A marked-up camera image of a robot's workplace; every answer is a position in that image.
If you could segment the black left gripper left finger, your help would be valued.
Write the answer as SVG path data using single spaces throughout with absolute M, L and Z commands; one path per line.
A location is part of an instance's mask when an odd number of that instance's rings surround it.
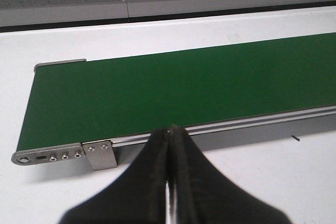
M 154 130 L 131 165 L 60 223 L 165 223 L 167 129 Z

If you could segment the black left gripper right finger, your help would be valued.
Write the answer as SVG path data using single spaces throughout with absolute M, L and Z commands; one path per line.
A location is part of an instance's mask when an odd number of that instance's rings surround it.
M 244 191 L 204 156 L 184 128 L 169 132 L 169 176 L 177 223 L 290 223 Z

